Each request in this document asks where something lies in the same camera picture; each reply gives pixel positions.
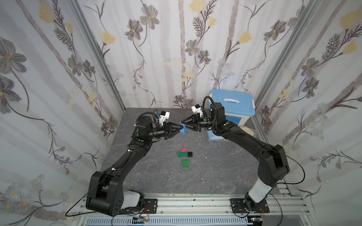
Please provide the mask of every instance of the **white wall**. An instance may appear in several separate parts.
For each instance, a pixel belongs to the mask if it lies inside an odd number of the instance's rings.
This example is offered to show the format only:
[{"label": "white wall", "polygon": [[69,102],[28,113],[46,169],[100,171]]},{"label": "white wall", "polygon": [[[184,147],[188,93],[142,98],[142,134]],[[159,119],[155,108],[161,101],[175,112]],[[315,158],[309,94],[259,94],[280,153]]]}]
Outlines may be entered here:
[{"label": "white wall", "polygon": [[[308,1],[79,3],[126,107],[190,107],[201,103],[211,89],[251,92],[256,97]],[[127,27],[129,20],[136,23],[145,17],[142,3],[147,9],[153,7],[153,13],[146,14],[158,24],[152,29],[152,25],[140,23],[140,39],[128,39],[126,33],[132,30]],[[204,21],[200,11],[206,12],[209,4],[214,7]],[[207,30],[202,37],[197,37],[194,18],[200,18]],[[265,33],[272,33],[278,20],[276,33],[266,41],[269,36]],[[189,40],[196,40],[194,47],[199,51],[191,56],[186,52]],[[207,64],[199,58],[200,51],[206,50],[210,59]]]},{"label": "white wall", "polygon": [[[65,212],[101,169],[115,130],[111,124],[121,116],[66,1],[58,4],[64,25],[53,21],[55,2],[0,3],[2,224],[76,224]],[[72,55],[80,75],[68,62]],[[94,66],[91,77],[86,60]]]},{"label": "white wall", "polygon": [[[290,187],[319,226],[361,224],[361,27],[361,1],[323,1],[257,108],[269,141],[303,165],[305,181]],[[289,164],[286,178],[298,182],[302,171]]]}]

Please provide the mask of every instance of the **lego brick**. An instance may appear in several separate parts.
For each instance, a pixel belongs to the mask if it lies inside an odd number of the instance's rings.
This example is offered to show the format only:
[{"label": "lego brick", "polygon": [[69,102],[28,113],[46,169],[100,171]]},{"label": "lego brick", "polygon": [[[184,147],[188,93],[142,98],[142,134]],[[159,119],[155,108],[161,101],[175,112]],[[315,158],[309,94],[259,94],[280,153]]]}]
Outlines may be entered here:
[{"label": "lego brick", "polygon": [[189,161],[188,160],[184,160],[184,167],[185,168],[189,167]]},{"label": "lego brick", "polygon": [[187,157],[187,152],[178,152],[177,155],[179,158]]}]

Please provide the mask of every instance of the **black cable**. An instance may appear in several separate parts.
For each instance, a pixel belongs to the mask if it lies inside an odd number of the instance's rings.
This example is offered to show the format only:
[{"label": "black cable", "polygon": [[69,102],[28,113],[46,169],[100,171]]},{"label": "black cable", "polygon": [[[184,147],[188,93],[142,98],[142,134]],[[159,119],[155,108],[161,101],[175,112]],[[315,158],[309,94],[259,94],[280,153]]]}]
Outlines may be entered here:
[{"label": "black cable", "polygon": [[276,153],[279,153],[279,154],[281,154],[281,155],[284,155],[284,156],[286,156],[286,157],[288,157],[288,158],[290,158],[291,160],[293,160],[294,162],[296,162],[300,167],[301,167],[301,169],[303,170],[303,179],[300,181],[300,182],[297,182],[297,183],[285,183],[285,182],[279,182],[279,183],[276,183],[275,185],[277,185],[277,184],[300,184],[300,183],[302,183],[303,181],[304,181],[304,179],[305,179],[305,177],[306,177],[306,172],[304,171],[304,168],[303,168],[303,166],[301,165],[301,164],[299,164],[299,162],[297,162],[296,160],[294,160],[292,157],[289,157],[289,156],[287,156],[287,155],[285,155],[285,154],[283,154],[283,153],[280,153],[280,152],[277,152],[277,151],[275,151],[275,150],[273,150],[273,149],[271,149],[273,152],[276,152]]},{"label": "black cable", "polygon": [[280,204],[279,204],[279,202],[278,202],[278,200],[275,198],[275,201],[277,201],[277,203],[278,203],[278,205],[279,205],[279,208],[280,208],[280,212],[282,212],[282,218],[280,219],[280,222],[279,222],[279,224],[278,225],[276,225],[276,226],[279,226],[281,223],[282,223],[282,220],[283,220],[283,211],[282,211],[282,207],[280,206]]},{"label": "black cable", "polygon": [[67,213],[69,213],[69,211],[75,206],[77,205],[86,195],[88,195],[88,193],[90,193],[93,189],[95,189],[96,187],[98,187],[98,185],[100,185],[101,183],[103,183],[103,181],[107,178],[108,175],[110,175],[112,172],[110,172],[109,174],[107,174],[96,186],[94,186],[91,190],[89,190],[85,195],[83,195],[82,198],[80,198],[78,200],[78,202],[76,202],[67,212],[66,212],[66,217],[74,217],[74,216],[79,216],[79,215],[83,215],[83,214],[87,214],[87,213],[95,213],[96,211],[92,211],[92,212],[86,212],[86,213],[79,213],[79,214],[74,214],[74,215],[67,215]]},{"label": "black cable", "polygon": [[248,212],[248,214],[246,216],[243,216],[243,217],[239,217],[238,215],[235,214],[235,216],[237,216],[238,218],[246,218],[248,215],[249,215],[249,212]]}]

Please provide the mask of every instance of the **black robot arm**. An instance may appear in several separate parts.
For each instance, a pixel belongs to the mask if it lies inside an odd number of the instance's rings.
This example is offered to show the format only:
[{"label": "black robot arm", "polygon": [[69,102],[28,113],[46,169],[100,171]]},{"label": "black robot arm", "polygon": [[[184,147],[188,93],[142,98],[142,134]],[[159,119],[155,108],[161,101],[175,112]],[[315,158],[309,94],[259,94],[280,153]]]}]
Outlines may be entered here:
[{"label": "black robot arm", "polygon": [[165,140],[171,138],[183,128],[179,124],[164,122],[168,119],[169,112],[161,112],[160,118],[155,121],[144,114],[141,114],[136,121],[132,140],[127,145],[127,152],[105,171],[97,171],[92,175],[85,205],[87,209],[109,216],[117,215],[123,209],[123,181],[131,169],[148,153],[152,143],[159,141],[161,137],[164,137]]},{"label": "black robot arm", "polygon": [[259,161],[258,180],[245,195],[244,202],[247,211],[258,210],[270,190],[289,172],[283,147],[264,143],[244,132],[237,124],[226,120],[224,107],[221,103],[211,104],[209,116],[207,116],[205,109],[201,109],[199,105],[195,105],[193,112],[196,114],[181,121],[188,129],[194,131],[201,131],[201,128],[212,130],[215,135],[238,144]]}]

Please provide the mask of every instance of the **flower pattern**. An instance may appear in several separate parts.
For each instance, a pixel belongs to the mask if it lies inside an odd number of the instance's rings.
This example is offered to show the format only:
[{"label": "flower pattern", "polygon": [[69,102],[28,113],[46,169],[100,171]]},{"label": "flower pattern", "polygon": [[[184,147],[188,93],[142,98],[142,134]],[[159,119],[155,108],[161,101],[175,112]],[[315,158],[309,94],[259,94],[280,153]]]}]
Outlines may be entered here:
[{"label": "flower pattern", "polygon": [[194,53],[198,53],[200,51],[200,48],[197,48],[197,40],[189,40],[186,42],[187,49],[185,49],[185,52],[189,52],[189,56],[192,56]]},{"label": "flower pattern", "polygon": [[285,31],[285,25],[287,22],[278,20],[272,27],[272,31],[264,33],[264,40],[267,41],[269,38],[276,40],[279,33]]},{"label": "flower pattern", "polygon": [[68,58],[68,66],[73,69],[73,74],[77,73],[77,75],[80,76],[80,71],[83,69],[83,66],[81,62],[77,62],[73,54]]},{"label": "flower pattern", "polygon": [[309,80],[306,81],[306,86],[302,90],[303,92],[307,92],[306,98],[311,98],[315,94],[313,89],[316,89],[318,86],[319,80],[316,80],[314,77],[311,77]]},{"label": "flower pattern", "polygon": [[209,56],[209,52],[207,50],[205,50],[205,51],[201,50],[199,55],[197,56],[198,58],[200,58],[200,64],[204,61],[205,61],[205,64],[209,64],[211,59],[208,58],[208,56]]},{"label": "flower pattern", "polygon": [[19,102],[21,98],[11,89],[14,88],[14,82],[0,75],[0,112],[2,114],[11,112],[9,102]]},{"label": "flower pattern", "polygon": [[108,126],[109,126],[110,130],[114,130],[117,126],[117,121],[115,119],[113,119],[112,116],[110,116],[108,119]]},{"label": "flower pattern", "polygon": [[182,95],[176,95],[175,100],[173,101],[175,104],[178,104],[179,102],[183,102],[184,97]]},{"label": "flower pattern", "polygon": [[94,66],[91,66],[91,63],[86,59],[85,62],[83,63],[83,67],[85,72],[89,73],[89,76],[92,76],[92,73],[95,74],[96,70],[94,69]]},{"label": "flower pattern", "polygon": [[0,38],[0,72],[9,74],[14,68],[18,72],[26,72],[26,68],[21,63],[26,61],[22,54],[15,53],[15,45],[9,40]]},{"label": "flower pattern", "polygon": [[191,108],[194,106],[194,99],[186,99],[184,103],[185,108]]},{"label": "flower pattern", "polygon": [[141,40],[140,32],[143,31],[143,28],[139,22],[139,20],[129,20],[127,27],[130,29],[130,31],[126,32],[128,40],[133,40],[133,37],[136,37],[136,39]]},{"label": "flower pattern", "polygon": [[307,60],[306,65],[302,66],[302,73],[301,76],[305,76],[307,75],[308,77],[312,77],[314,75],[314,71],[313,69],[316,68],[318,66],[319,61],[315,60],[314,57],[309,58]]},{"label": "flower pattern", "polygon": [[272,122],[270,118],[266,117],[263,122],[263,126],[265,127],[265,130],[268,131],[269,127],[272,126]]},{"label": "flower pattern", "polygon": [[145,14],[145,16],[140,16],[141,24],[146,26],[148,24],[151,29],[155,29],[155,24],[160,24],[160,21],[156,18],[158,12],[154,6],[149,5],[147,7],[146,4],[143,4],[141,11]]},{"label": "flower pattern", "polygon": [[108,134],[107,133],[107,130],[108,130],[107,123],[102,124],[101,130],[103,131],[103,136],[105,137]]},{"label": "flower pattern", "polygon": [[265,105],[265,107],[263,109],[261,109],[261,113],[262,113],[262,115],[269,114],[269,108],[267,105]]}]

